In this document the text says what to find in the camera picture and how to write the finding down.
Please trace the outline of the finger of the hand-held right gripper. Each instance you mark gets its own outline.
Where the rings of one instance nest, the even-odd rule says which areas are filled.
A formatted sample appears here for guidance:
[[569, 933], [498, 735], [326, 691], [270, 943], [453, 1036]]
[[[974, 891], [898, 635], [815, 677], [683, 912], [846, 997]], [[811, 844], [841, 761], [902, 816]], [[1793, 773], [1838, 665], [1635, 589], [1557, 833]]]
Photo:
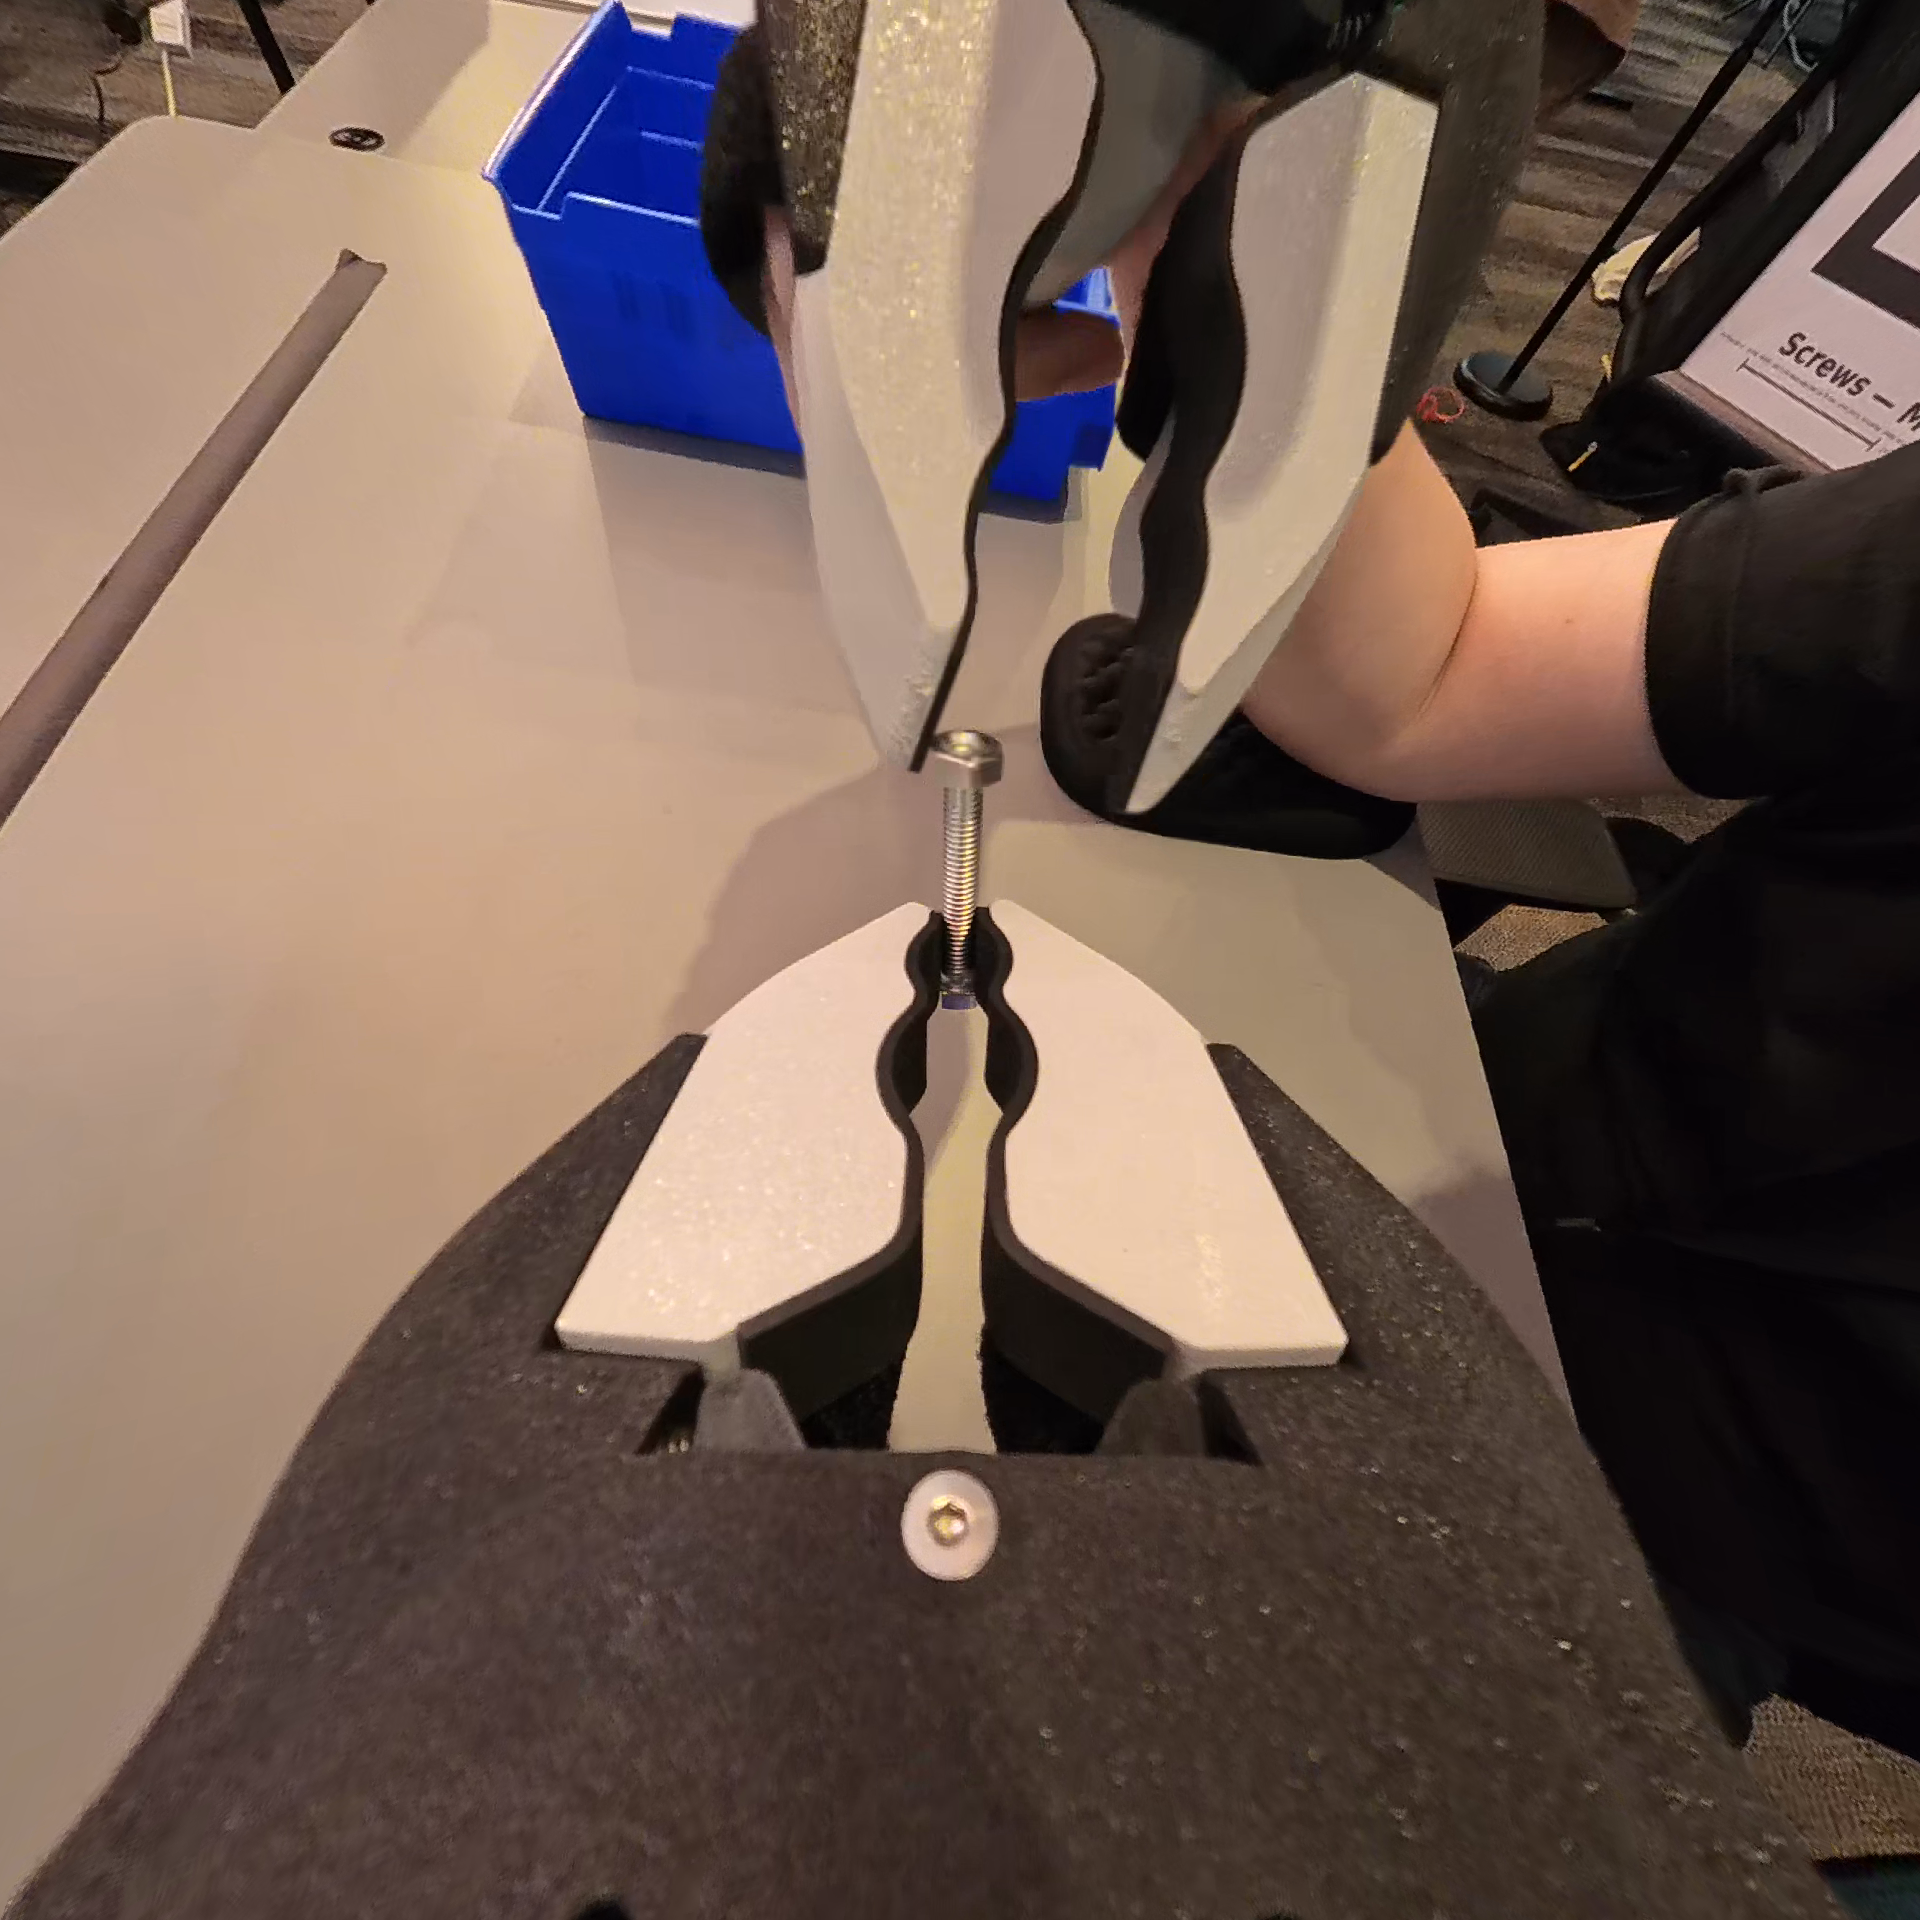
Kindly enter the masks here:
[[912, 773], [974, 624], [1016, 309], [1080, 192], [1096, 109], [1072, 5], [864, 7], [792, 355], [826, 627], [877, 755]]
[[1130, 618], [1106, 805], [1163, 803], [1296, 618], [1373, 463], [1435, 108], [1301, 85], [1224, 140], [1159, 249], [1128, 385], [1168, 407], [1111, 553]]

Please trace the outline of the person's black shirt torso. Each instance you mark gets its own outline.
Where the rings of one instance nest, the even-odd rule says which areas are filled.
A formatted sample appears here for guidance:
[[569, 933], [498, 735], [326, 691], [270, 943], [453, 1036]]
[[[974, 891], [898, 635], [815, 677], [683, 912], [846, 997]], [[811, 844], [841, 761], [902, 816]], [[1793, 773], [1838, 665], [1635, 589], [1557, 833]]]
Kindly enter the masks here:
[[1650, 736], [1736, 801], [1477, 1011], [1575, 1419], [1735, 1740], [1917, 1753], [1917, 469], [1742, 474], [1650, 577]]

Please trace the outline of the framed marker sign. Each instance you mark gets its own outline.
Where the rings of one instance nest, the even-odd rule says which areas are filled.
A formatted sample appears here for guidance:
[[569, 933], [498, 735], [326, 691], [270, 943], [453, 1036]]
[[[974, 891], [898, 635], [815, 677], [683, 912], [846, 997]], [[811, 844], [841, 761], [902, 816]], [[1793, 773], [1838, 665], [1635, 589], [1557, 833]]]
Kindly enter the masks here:
[[1802, 474], [1915, 444], [1917, 103], [1821, 194], [1671, 387]]

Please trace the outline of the blue plastic bin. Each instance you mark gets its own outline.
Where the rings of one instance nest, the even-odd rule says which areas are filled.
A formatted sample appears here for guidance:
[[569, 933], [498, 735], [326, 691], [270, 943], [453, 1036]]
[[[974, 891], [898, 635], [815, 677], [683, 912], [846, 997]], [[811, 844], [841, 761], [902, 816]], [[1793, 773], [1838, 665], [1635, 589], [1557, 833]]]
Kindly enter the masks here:
[[[733, 309], [701, 235], [704, 140], [742, 28], [664, 32], [598, 7], [487, 165], [581, 412], [797, 455], [776, 349]], [[986, 503], [1058, 512], [1104, 465], [1112, 387], [1015, 401]]]

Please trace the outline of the black pole stand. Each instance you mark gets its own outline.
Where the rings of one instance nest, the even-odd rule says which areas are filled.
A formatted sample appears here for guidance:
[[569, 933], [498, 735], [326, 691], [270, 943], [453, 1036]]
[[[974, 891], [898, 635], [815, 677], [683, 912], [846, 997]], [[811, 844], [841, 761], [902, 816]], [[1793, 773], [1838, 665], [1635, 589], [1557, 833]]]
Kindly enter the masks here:
[[1705, 128], [1725, 95], [1753, 64], [1762, 41], [1784, 25], [1792, 9], [1793, 5], [1789, 3], [1735, 7], [1736, 13], [1751, 13], [1742, 40], [1720, 63], [1706, 87], [1702, 87], [1694, 105], [1687, 109], [1687, 117], [1669, 135], [1666, 145], [1659, 149], [1635, 188], [1621, 204], [1613, 219], [1600, 232], [1600, 239], [1586, 258], [1582, 258], [1557, 300], [1547, 306], [1523, 346], [1513, 353], [1482, 348], [1458, 360], [1450, 387], [1463, 396], [1463, 401], [1470, 401], [1480, 412], [1504, 420], [1528, 424], [1550, 413], [1551, 385], [1543, 376], [1530, 372], [1534, 360], [1575, 306], [1582, 288], [1591, 284], [1595, 271], [1616, 252], [1616, 243], [1624, 239], [1624, 232], [1635, 221], [1643, 205], [1661, 188], [1673, 165], [1687, 154], [1695, 133]]

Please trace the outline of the person's right hand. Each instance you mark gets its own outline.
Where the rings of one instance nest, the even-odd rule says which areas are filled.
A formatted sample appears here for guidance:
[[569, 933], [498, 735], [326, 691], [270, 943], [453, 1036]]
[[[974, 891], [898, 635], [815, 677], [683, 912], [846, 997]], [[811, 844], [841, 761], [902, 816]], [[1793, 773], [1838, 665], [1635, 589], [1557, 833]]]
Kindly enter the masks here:
[[1056, 306], [1029, 309], [1015, 329], [1015, 397], [1047, 401], [1085, 394], [1121, 379], [1135, 343], [1145, 287], [1168, 240], [1170, 225], [1230, 137], [1256, 117], [1259, 98], [1224, 103], [1183, 145], [1157, 197], [1106, 249], [1114, 323], [1069, 316]]

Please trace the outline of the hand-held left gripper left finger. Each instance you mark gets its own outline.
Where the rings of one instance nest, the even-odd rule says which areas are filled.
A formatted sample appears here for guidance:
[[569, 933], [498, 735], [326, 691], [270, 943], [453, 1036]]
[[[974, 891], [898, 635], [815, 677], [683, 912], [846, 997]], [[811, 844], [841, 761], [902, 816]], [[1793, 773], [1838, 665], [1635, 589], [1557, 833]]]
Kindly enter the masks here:
[[920, 1309], [927, 909], [901, 903], [720, 1016], [557, 1321], [573, 1354], [760, 1371], [830, 1405]]

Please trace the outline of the person's right forearm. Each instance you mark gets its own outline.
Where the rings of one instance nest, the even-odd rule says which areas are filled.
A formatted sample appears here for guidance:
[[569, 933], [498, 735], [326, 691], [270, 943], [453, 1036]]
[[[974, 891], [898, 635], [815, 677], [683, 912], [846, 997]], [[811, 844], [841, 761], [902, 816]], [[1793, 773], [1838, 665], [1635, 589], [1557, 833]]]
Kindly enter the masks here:
[[1238, 706], [1315, 775], [1382, 801], [1678, 795], [1645, 665], [1673, 528], [1477, 547], [1405, 420]]

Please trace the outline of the steel bolt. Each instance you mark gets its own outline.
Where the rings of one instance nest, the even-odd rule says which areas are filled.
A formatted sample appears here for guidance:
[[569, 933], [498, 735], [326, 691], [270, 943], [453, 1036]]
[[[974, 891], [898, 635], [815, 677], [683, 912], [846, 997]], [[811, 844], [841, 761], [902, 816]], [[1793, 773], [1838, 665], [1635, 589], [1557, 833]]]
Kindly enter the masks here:
[[975, 1004], [969, 938], [975, 917], [981, 825], [985, 793], [942, 789], [944, 803], [944, 1008]]

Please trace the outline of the black mesh elbow pad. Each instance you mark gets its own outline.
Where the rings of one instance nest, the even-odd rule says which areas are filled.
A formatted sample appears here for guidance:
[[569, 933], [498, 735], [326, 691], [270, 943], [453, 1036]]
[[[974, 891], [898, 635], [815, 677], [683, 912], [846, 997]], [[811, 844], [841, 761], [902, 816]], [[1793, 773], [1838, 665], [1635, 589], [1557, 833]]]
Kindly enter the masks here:
[[1165, 799], [1121, 811], [1120, 720], [1134, 627], [1089, 616], [1058, 639], [1040, 684], [1040, 752], [1065, 799], [1130, 833], [1282, 858], [1362, 859], [1397, 847], [1416, 807], [1315, 775], [1235, 713]]

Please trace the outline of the black sign easel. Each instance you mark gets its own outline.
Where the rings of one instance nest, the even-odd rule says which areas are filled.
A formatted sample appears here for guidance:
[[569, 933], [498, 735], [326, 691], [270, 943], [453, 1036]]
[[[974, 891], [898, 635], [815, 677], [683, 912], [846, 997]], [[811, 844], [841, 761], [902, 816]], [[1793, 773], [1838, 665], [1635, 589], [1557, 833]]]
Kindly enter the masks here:
[[1576, 493], [1643, 519], [1679, 512], [1742, 469], [1808, 465], [1784, 436], [1701, 397], [1683, 376], [1767, 266], [1858, 157], [1858, 52], [1835, 40], [1789, 100], [1659, 232], [1621, 291], [1610, 369], [1543, 449]]

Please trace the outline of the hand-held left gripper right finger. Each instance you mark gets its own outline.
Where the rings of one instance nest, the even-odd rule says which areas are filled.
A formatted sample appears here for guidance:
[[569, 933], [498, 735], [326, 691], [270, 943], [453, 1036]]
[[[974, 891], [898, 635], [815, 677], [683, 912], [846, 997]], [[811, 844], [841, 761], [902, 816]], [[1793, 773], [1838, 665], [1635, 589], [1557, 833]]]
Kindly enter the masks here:
[[981, 1303], [1000, 1359], [1067, 1405], [1343, 1359], [1337, 1309], [1183, 1016], [1008, 899], [975, 919], [975, 1002], [998, 1114]]

